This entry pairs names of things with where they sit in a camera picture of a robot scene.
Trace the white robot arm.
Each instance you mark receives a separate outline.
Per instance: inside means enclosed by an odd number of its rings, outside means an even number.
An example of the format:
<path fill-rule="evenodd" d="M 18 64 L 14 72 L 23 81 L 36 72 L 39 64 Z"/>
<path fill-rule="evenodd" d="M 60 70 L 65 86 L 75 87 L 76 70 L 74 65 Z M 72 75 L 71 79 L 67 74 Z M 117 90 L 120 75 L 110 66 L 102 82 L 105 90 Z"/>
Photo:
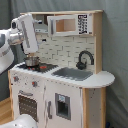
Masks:
<path fill-rule="evenodd" d="M 9 29 L 0 30 L 0 74 L 6 71 L 14 61 L 11 45 L 23 44 L 25 54 L 38 50 L 34 30 L 34 19 L 30 13 L 11 21 Z M 15 120 L 0 125 L 0 128 L 38 128 L 36 121 L 28 114 L 22 114 Z"/>

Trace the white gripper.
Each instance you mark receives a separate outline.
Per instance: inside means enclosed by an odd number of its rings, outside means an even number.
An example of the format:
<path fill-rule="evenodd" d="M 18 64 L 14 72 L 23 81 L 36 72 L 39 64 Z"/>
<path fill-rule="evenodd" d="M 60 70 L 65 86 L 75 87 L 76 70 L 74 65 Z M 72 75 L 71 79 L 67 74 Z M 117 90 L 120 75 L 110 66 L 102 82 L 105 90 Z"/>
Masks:
<path fill-rule="evenodd" d="M 19 17 L 21 29 L 23 31 L 24 41 L 23 49 L 25 54 L 35 53 L 38 50 L 37 39 L 35 35 L 33 17 L 31 14 L 25 14 Z"/>

